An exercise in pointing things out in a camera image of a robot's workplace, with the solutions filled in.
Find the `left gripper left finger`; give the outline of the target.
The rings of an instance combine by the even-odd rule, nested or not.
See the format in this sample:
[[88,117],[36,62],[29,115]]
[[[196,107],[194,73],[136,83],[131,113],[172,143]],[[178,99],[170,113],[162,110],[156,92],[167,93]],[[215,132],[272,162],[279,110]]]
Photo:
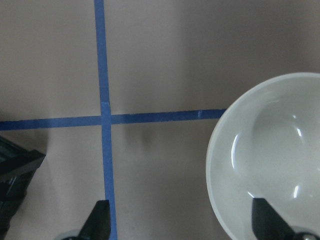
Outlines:
[[108,240],[111,235],[111,214],[108,200],[98,200],[76,236],[77,240]]

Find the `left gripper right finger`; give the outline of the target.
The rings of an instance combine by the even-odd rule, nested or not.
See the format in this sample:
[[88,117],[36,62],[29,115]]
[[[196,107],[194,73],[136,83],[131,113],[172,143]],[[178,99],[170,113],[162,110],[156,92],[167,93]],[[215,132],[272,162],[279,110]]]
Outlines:
[[299,240],[300,236],[264,198],[253,198],[251,228],[257,240]]

